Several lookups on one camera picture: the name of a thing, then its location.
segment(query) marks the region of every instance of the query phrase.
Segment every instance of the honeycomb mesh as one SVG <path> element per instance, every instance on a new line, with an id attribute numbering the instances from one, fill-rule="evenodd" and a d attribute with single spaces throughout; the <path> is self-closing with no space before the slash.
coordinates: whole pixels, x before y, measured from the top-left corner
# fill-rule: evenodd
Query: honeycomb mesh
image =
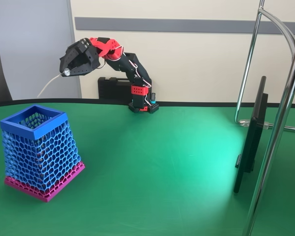
<path id="1" fill-rule="evenodd" d="M 32 114 L 31 116 L 25 118 L 24 120 L 18 122 L 18 124 L 21 124 L 25 127 L 28 127 L 30 129 L 37 128 L 42 123 L 46 122 L 51 117 L 45 116 L 43 114 L 40 114 L 38 112 Z"/>
<path id="2" fill-rule="evenodd" d="M 51 186 L 51 188 L 43 191 L 38 189 L 37 187 L 30 186 L 28 183 L 22 183 L 19 180 L 7 176 L 5 178 L 5 181 L 8 182 L 11 185 L 17 186 L 18 188 L 22 190 L 27 190 L 29 192 L 32 192 L 33 194 L 43 197 L 43 198 L 48 198 L 50 195 L 52 195 L 59 187 L 61 187 L 76 173 L 79 171 L 79 169 L 85 167 L 83 162 L 78 162 L 76 165 L 73 166 L 71 170 L 69 170 L 64 176 L 62 176 L 59 180 L 55 182 L 54 185 Z"/>
<path id="3" fill-rule="evenodd" d="M 49 119 L 38 117 L 24 122 L 27 127 L 34 127 Z M 42 191 L 50 189 L 81 160 L 68 121 L 37 140 L 6 131 L 2 131 L 2 137 L 6 176 Z"/>

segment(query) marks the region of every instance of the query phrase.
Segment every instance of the gray wall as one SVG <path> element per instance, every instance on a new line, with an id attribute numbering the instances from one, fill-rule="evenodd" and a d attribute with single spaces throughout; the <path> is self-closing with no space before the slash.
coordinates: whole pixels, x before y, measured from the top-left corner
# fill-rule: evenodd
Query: gray wall
<path id="1" fill-rule="evenodd" d="M 67 0 L 0 0 L 0 56 L 13 100 L 36 98 L 59 74 L 73 42 Z M 80 97 L 79 80 L 58 78 L 41 98 Z"/>

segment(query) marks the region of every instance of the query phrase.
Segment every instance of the gray stripe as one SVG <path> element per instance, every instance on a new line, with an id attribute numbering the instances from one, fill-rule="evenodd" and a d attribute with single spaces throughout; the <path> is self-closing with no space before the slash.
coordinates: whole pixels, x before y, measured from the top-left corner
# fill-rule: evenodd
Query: gray stripe
<path id="1" fill-rule="evenodd" d="M 254 24 L 254 21 L 229 20 L 75 17 L 77 30 L 252 33 Z M 284 24 L 295 34 L 295 22 Z M 272 22 L 262 21 L 259 33 L 280 34 L 280 31 Z"/>

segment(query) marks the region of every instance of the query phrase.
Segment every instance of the metal pole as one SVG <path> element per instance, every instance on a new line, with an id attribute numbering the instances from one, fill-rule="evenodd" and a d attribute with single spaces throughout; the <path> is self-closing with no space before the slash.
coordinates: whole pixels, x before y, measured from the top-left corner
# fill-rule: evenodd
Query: metal pole
<path id="1" fill-rule="evenodd" d="M 268 179 L 274 156 L 279 147 L 279 143 L 284 130 L 284 125 L 286 123 L 286 120 L 293 102 L 294 95 L 295 95 L 295 55 L 293 57 L 292 65 L 291 65 L 288 80 L 286 82 L 286 86 L 282 95 L 279 110 L 276 114 L 276 119 L 274 122 L 271 137 L 265 151 L 257 185 L 256 185 L 256 188 L 252 197 L 251 205 L 249 208 L 248 219 L 242 233 L 243 236 L 251 235 L 254 222 L 257 216 L 257 212 L 260 207 L 260 199 L 263 196 L 263 188 Z"/>
<path id="2" fill-rule="evenodd" d="M 263 5 L 264 5 L 264 0 L 260 0 L 259 9 L 263 8 Z M 252 34 L 252 39 L 251 39 L 251 43 L 250 43 L 248 58 L 247 58 L 247 62 L 246 62 L 245 72 L 244 72 L 244 76 L 243 76 L 243 79 L 242 79 L 242 82 L 241 82 L 239 97 L 238 97 L 237 106 L 236 106 L 235 123 L 237 123 L 237 124 L 239 124 L 239 121 L 238 121 L 239 109 L 240 109 L 242 97 L 243 97 L 245 86 L 246 86 L 246 81 L 247 81 L 247 77 L 248 77 L 248 72 L 249 72 L 249 68 L 250 68 L 252 54 L 254 52 L 254 48 L 255 48 L 255 44 L 256 44 L 259 24 L 260 24 L 260 20 L 261 20 L 261 15 L 262 14 L 258 10 L 258 14 L 257 14 L 256 22 L 255 22 L 255 28 L 254 28 L 254 32 Z"/>

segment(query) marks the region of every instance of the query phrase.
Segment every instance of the pink base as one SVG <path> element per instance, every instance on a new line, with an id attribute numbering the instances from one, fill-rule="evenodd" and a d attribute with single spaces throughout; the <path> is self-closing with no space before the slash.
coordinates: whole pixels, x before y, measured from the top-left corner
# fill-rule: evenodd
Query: pink base
<path id="1" fill-rule="evenodd" d="M 74 179 L 84 168 L 84 163 L 82 161 L 78 162 L 75 166 L 73 166 L 72 170 L 67 172 L 60 180 L 57 180 L 56 183 L 46 191 L 42 191 L 36 187 L 30 186 L 29 184 L 22 183 L 10 176 L 5 177 L 4 183 L 47 203 L 69 182 L 71 182 L 72 179 Z"/>

